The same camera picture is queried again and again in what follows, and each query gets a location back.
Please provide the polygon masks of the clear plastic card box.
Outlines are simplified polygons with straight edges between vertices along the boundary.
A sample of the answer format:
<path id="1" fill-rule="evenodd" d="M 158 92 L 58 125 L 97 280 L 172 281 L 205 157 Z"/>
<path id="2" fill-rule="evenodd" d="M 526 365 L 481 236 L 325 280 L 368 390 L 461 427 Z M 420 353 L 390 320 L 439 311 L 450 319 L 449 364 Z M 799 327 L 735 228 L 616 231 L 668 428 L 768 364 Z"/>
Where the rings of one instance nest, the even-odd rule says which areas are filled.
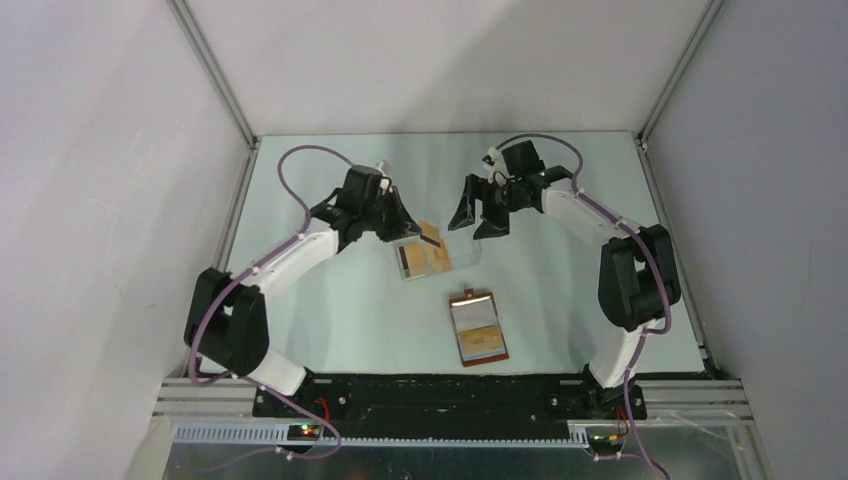
<path id="1" fill-rule="evenodd" d="M 470 234 L 452 232 L 438 242 L 410 237 L 393 243 L 393 251 L 404 281 L 448 273 L 477 265 L 482 246 Z"/>

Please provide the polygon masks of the brown leather card holder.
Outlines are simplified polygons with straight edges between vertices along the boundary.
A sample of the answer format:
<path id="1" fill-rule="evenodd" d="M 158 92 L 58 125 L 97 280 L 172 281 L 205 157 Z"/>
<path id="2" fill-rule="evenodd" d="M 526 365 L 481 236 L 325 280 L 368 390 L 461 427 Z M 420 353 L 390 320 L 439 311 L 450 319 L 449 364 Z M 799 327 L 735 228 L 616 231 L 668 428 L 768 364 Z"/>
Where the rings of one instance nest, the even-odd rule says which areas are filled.
<path id="1" fill-rule="evenodd" d="M 448 300 L 460 362 L 470 368 L 510 358 L 495 296 L 466 289 Z"/>

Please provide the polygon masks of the gold VIP credit card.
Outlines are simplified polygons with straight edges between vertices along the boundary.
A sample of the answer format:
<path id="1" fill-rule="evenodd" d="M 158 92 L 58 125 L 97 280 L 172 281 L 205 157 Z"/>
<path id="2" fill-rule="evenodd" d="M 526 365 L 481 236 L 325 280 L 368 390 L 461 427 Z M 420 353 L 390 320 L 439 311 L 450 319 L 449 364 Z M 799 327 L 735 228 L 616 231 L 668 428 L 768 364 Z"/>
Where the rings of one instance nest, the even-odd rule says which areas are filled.
<path id="1" fill-rule="evenodd" d="M 458 340 L 461 356 L 467 360 L 506 352 L 501 329 L 496 325 L 462 331 L 458 334 Z"/>

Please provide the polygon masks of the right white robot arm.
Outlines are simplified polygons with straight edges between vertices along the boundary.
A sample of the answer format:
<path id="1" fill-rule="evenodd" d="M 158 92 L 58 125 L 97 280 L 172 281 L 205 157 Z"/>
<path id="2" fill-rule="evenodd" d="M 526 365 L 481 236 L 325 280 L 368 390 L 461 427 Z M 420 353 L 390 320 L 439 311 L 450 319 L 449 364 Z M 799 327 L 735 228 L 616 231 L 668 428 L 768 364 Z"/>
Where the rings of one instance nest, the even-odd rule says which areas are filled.
<path id="1" fill-rule="evenodd" d="M 583 168 L 546 166 L 534 142 L 517 134 L 490 148 L 484 176 L 469 174 L 451 231 L 469 226 L 476 240 L 504 237 L 513 213 L 533 209 L 556 220 L 600 253 L 597 298 L 609 325 L 585 367 L 585 411 L 606 418 L 622 403 L 646 340 L 670 332 L 682 291 L 672 239 L 660 224 L 643 226 L 591 196 L 579 183 Z"/>

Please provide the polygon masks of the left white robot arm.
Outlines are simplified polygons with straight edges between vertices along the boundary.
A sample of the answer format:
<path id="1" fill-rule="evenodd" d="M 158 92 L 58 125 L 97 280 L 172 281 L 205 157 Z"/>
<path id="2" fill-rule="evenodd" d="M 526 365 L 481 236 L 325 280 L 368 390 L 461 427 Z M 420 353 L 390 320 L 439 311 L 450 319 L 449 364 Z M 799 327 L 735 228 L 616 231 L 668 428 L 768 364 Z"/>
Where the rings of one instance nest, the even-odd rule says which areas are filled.
<path id="1" fill-rule="evenodd" d="M 204 270 L 184 330 L 191 355 L 277 391 L 278 404 L 292 416 L 311 412 L 316 390 L 305 382 L 309 371 L 272 347 L 267 300 L 366 232 L 385 243 L 421 232 L 384 163 L 350 167 L 342 185 L 309 210 L 296 234 L 242 273 Z"/>

